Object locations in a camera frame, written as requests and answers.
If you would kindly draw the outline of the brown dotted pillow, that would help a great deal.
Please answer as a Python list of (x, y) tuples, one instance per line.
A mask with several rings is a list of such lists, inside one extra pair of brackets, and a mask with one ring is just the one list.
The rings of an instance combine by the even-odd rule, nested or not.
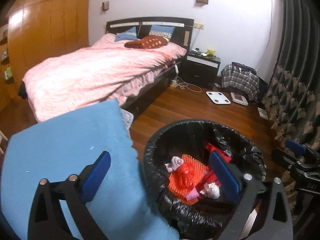
[(133, 49), (156, 49), (165, 46), (169, 41), (166, 37), (150, 35), (141, 40), (126, 42), (124, 47)]

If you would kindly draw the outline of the pink face mask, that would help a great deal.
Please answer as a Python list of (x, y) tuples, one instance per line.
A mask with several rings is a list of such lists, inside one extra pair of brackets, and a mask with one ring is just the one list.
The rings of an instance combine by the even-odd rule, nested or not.
[(187, 201), (197, 199), (200, 196), (196, 188), (193, 188), (185, 197)]

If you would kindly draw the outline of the left wall lamp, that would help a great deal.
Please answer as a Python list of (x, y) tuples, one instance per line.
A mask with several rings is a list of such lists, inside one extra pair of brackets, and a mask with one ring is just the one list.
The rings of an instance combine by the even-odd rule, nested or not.
[(109, 1), (103, 2), (101, 5), (102, 11), (107, 11), (109, 9)]

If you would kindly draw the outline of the blue pillow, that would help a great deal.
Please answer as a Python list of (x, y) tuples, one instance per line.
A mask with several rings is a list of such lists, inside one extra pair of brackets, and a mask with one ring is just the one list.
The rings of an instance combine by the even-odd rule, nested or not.
[(118, 33), (116, 35), (115, 41), (118, 42), (122, 40), (128, 40), (128, 41), (138, 40), (136, 27), (132, 27), (122, 33)]
[(171, 40), (175, 27), (165, 25), (152, 25), (149, 36), (159, 36)]

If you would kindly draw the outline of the black nightstand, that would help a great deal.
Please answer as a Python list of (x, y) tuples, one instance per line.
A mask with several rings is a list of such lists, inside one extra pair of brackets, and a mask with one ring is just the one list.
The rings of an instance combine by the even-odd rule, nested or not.
[(183, 81), (207, 90), (213, 90), (221, 60), (189, 52), (179, 66)]

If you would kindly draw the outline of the plaid cloth pile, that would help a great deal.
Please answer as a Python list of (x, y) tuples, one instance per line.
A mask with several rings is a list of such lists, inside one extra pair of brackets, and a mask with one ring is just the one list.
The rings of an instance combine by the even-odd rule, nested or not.
[(223, 68), (221, 76), (223, 88), (236, 88), (246, 93), (250, 101), (258, 101), (259, 77), (255, 69), (238, 62), (232, 62)]

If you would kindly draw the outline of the red plastic bag ball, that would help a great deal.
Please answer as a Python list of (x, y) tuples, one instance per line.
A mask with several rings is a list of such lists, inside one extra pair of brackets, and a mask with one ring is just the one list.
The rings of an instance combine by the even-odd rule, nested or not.
[(195, 170), (192, 163), (183, 163), (177, 169), (177, 184), (181, 189), (193, 189)]

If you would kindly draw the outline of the yellow plush toy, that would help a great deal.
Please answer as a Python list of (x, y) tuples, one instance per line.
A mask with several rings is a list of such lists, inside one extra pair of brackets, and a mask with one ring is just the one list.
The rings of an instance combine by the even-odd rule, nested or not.
[(215, 50), (214, 49), (208, 49), (206, 51), (206, 55), (207, 55), (207, 57), (216, 57)]

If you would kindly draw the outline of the large orange foam net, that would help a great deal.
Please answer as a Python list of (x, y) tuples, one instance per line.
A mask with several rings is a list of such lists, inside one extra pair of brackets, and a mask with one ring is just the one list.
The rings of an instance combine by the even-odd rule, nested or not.
[(200, 161), (183, 154), (173, 156), (170, 163), (165, 164), (169, 172), (169, 191), (183, 204), (194, 205), (200, 194), (196, 186), (202, 181), (207, 168)]

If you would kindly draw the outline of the white tissue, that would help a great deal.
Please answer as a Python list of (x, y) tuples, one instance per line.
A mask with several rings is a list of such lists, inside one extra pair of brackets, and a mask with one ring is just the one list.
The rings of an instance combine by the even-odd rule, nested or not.
[(205, 183), (200, 194), (208, 198), (218, 199), (220, 197), (220, 188), (215, 183)]

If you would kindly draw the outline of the white bathroom scale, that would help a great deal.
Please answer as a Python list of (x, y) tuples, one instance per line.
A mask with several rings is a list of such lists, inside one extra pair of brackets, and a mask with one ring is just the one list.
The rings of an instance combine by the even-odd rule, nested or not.
[(206, 95), (216, 105), (230, 105), (230, 100), (221, 92), (207, 91)]

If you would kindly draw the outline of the red fabric pile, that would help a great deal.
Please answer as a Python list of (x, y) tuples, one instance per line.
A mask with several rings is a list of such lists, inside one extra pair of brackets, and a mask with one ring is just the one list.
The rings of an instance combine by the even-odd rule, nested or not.
[(206, 150), (209, 153), (209, 164), (203, 178), (196, 185), (198, 193), (203, 189), (205, 183), (215, 183), (219, 188), (229, 184), (233, 185), (235, 183), (234, 179), (226, 166), (231, 161), (231, 157), (210, 143), (206, 145)]

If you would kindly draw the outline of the left blue pillow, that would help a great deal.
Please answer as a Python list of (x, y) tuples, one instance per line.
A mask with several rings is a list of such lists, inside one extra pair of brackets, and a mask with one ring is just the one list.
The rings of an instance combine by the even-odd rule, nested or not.
[(138, 40), (136, 27), (132, 27), (122, 33), (118, 33), (116, 35), (115, 41), (118, 42), (122, 40), (128, 40), (128, 41)]

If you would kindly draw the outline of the grey quilted cloth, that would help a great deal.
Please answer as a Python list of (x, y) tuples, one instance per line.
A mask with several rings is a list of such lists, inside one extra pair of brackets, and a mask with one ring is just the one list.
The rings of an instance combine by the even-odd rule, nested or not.
[(126, 128), (127, 131), (129, 131), (130, 128), (131, 128), (131, 125), (132, 125), (132, 123), (134, 121), (134, 115), (131, 112), (129, 112), (127, 110), (124, 110), (122, 108), (120, 109), (120, 112), (121, 112), (121, 114), (123, 116), (123, 121), (125, 123), (125, 128)]

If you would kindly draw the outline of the bed with pink duvet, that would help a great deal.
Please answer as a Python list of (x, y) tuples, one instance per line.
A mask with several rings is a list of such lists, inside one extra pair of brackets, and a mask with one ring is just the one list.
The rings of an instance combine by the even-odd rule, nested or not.
[[(152, 25), (175, 27), (171, 40), (156, 49), (125, 48), (116, 35), (136, 27), (138, 40)], [(29, 69), (18, 95), (27, 100), (36, 121), (115, 100), (134, 117), (142, 114), (168, 87), (191, 42), (191, 18), (148, 16), (110, 21), (93, 45), (50, 57)]]

